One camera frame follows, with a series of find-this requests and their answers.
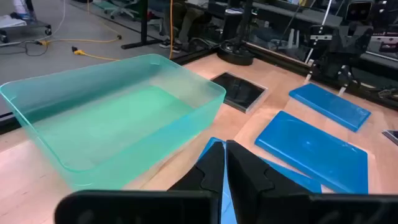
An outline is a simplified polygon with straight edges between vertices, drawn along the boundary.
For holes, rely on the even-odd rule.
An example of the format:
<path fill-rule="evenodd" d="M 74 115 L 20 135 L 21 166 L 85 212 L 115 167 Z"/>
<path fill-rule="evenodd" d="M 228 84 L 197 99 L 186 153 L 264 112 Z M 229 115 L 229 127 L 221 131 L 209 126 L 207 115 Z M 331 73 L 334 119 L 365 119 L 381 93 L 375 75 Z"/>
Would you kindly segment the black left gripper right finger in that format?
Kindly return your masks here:
<path fill-rule="evenodd" d="M 316 194 L 235 141 L 229 186 L 241 224 L 398 224 L 398 195 Z"/>

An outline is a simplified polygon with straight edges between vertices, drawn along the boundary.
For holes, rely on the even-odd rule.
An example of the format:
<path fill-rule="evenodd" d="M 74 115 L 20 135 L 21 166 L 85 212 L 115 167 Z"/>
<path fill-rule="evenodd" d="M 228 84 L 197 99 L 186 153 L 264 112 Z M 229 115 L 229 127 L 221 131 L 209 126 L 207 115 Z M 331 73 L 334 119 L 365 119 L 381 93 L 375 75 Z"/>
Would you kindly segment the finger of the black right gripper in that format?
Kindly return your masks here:
<path fill-rule="evenodd" d="M 349 84 L 351 83 L 353 76 L 351 73 L 351 67 L 348 65 L 342 65 L 341 68 L 338 70 L 337 78 L 339 84 L 341 86 L 338 95 L 343 95 L 345 90 L 348 88 Z"/>
<path fill-rule="evenodd" d="M 313 61 L 313 63 L 310 66 L 310 70 L 305 78 L 304 84 L 307 84 L 313 76 L 317 76 L 320 73 L 319 62 L 320 62 L 319 60 Z"/>

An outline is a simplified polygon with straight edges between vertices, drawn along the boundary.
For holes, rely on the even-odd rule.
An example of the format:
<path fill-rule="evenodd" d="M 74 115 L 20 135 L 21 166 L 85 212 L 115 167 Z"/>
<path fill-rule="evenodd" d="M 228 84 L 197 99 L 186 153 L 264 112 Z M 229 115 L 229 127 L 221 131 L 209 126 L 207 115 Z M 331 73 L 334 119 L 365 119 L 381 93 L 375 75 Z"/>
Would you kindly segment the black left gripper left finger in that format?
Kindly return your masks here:
<path fill-rule="evenodd" d="M 220 224 L 224 147 L 216 142 L 166 191 L 81 190 L 64 197 L 55 224 Z"/>

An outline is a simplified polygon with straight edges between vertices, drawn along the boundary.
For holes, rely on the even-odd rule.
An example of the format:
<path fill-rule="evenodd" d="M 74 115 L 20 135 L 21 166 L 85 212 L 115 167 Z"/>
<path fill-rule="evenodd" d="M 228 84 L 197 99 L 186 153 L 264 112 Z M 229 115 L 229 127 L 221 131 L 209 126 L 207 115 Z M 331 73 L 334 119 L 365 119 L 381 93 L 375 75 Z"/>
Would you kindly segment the blue jewel case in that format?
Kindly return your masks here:
<path fill-rule="evenodd" d="M 320 184 L 253 154 L 235 141 L 210 138 L 223 151 L 222 224 L 306 224 L 304 206 L 286 196 L 320 193 Z"/>
<path fill-rule="evenodd" d="M 371 115 L 369 110 L 312 83 L 291 90 L 289 96 L 353 132 Z"/>
<path fill-rule="evenodd" d="M 368 154 L 285 111 L 255 145 L 337 193 L 368 194 Z"/>

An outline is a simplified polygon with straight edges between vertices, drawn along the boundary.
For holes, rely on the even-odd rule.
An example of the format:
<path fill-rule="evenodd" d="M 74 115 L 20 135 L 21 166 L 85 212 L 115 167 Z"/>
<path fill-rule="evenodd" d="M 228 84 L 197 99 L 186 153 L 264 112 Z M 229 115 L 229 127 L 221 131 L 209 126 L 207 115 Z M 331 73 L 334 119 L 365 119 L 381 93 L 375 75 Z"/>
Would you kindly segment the teal translucent plastic bin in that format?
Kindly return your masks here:
<path fill-rule="evenodd" d="M 118 190 L 206 129 L 225 89 L 158 54 L 25 78 L 0 95 L 73 190 Z"/>

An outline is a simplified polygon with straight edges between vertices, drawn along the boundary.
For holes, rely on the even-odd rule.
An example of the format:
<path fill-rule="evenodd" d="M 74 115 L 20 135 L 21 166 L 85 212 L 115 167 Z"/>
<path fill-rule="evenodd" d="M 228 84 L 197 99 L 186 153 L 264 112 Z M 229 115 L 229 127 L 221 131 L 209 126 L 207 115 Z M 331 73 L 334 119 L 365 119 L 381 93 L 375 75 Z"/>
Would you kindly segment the person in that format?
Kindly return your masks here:
<path fill-rule="evenodd" d="M 10 14 L 14 19 L 24 21 L 36 21 L 36 15 L 32 0 L 12 0 L 15 11 Z"/>
<path fill-rule="evenodd" d="M 163 7 L 165 39 L 159 44 L 163 49 L 172 49 L 173 53 L 182 50 L 193 52 L 197 49 L 210 49 L 212 45 L 200 37 L 210 16 L 202 9 L 191 7 L 186 0 L 166 0 Z"/>

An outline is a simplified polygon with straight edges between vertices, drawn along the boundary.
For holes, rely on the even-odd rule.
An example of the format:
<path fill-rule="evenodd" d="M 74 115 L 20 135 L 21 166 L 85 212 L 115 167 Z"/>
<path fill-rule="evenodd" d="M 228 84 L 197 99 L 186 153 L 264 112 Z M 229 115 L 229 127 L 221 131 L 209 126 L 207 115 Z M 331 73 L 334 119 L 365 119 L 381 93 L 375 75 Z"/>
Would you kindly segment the black table leg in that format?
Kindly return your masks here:
<path fill-rule="evenodd" d="M 150 36 L 150 40 L 148 40 L 147 35 L 147 13 L 148 13 L 148 0 L 141 0 L 142 2 L 142 9 L 141 9 L 141 39 L 139 42 L 124 44 L 121 46 L 122 49 L 133 49 L 138 47 L 143 47 L 147 45 L 159 44 L 162 40 L 157 39 L 155 37 Z"/>

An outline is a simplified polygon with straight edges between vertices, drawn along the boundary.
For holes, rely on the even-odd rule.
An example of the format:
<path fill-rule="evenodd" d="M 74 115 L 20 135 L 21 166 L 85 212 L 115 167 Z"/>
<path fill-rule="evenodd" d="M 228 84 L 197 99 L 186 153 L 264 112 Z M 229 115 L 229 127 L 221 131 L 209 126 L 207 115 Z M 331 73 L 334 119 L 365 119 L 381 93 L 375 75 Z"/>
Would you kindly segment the office chair base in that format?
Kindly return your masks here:
<path fill-rule="evenodd" d="M 133 10 L 132 7 L 137 5 L 139 1 L 140 0 L 93 0 L 93 4 L 100 7 L 111 19 L 115 19 L 116 16 L 127 15 L 135 21 L 139 13 Z"/>

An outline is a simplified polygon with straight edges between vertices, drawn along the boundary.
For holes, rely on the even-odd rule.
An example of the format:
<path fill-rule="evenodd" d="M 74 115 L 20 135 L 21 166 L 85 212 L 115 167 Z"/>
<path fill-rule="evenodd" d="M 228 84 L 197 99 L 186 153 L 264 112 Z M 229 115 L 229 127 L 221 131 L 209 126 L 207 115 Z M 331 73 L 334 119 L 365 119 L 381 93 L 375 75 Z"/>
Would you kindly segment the grey wheeled cart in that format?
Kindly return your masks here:
<path fill-rule="evenodd" d="M 0 44 L 8 44 L 10 31 L 25 31 L 29 29 L 44 28 L 46 36 L 52 35 L 52 26 L 39 20 L 23 20 L 13 18 L 11 15 L 0 16 Z"/>

